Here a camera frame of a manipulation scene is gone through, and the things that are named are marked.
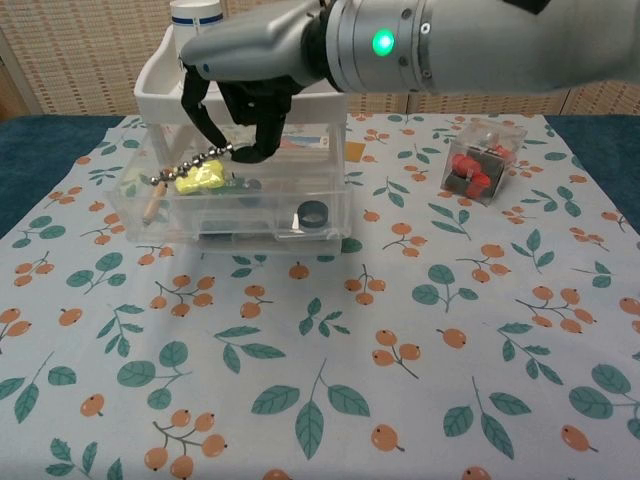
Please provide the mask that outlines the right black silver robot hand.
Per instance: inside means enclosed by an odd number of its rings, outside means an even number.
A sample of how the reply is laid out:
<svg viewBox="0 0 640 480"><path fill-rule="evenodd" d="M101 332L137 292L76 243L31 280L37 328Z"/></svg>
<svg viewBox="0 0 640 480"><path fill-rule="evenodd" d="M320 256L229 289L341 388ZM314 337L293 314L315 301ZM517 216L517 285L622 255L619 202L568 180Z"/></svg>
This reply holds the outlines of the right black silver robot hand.
<svg viewBox="0 0 640 480"><path fill-rule="evenodd" d="M329 75L324 1L280 1L238 14L181 50L181 105L218 151L241 164L265 161L279 149L292 99ZM204 105L216 83L234 123L254 126L255 142L233 147Z"/></svg>

